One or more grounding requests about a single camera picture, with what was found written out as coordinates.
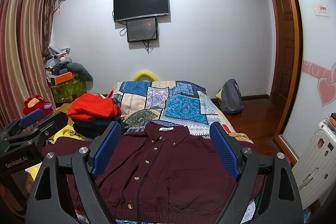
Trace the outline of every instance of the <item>folded red clothing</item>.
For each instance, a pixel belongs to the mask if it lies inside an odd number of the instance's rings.
[[[81,121],[92,121],[97,118],[113,118],[121,114],[120,107],[113,104],[112,98],[84,93],[77,98],[68,112],[68,117]]]

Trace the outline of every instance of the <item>yellow tube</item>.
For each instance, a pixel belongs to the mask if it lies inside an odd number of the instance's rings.
[[[137,75],[135,75],[135,77],[133,78],[132,81],[138,81],[141,77],[144,77],[144,76],[148,77],[153,82],[158,81],[158,79],[152,73],[150,73],[148,71],[139,72]]]

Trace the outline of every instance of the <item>bedspread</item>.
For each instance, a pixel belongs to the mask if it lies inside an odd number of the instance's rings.
[[[205,88],[187,81],[119,82],[112,96],[128,132],[143,131],[148,121],[187,126],[190,134],[209,138],[210,125],[220,122]]]

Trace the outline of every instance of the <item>black zipper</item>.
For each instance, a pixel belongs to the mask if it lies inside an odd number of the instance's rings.
[[[146,172],[145,175],[143,176],[143,178],[142,178],[142,180],[141,180],[141,182],[140,182],[139,188],[138,188],[138,192],[137,192],[137,194],[136,194],[136,211],[137,211],[137,220],[138,220],[138,221],[137,221],[137,222],[138,222],[137,224],[141,224],[141,213],[140,213],[140,191],[141,191],[141,187],[142,187],[143,183],[145,182],[145,179],[147,178],[147,176],[148,176],[148,174],[149,174],[149,171],[151,170],[151,168],[152,168],[152,166],[153,166],[153,164],[154,164],[156,158],[158,157],[158,155],[159,155],[159,153],[160,153],[160,151],[161,151],[162,145],[161,145],[159,151],[157,152],[157,154],[155,155],[155,157],[154,157],[154,159],[153,159],[153,161],[152,161],[152,164],[149,166],[147,172]]]

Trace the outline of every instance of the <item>shirt collar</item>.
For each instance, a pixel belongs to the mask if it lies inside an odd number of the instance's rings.
[[[171,130],[160,130],[160,128],[172,128]],[[148,122],[145,126],[144,132],[149,137],[150,141],[153,141],[152,144],[155,144],[156,141],[162,136],[165,140],[169,140],[171,145],[175,147],[180,142],[182,142],[188,135],[188,127],[182,126],[163,126],[155,122]]]

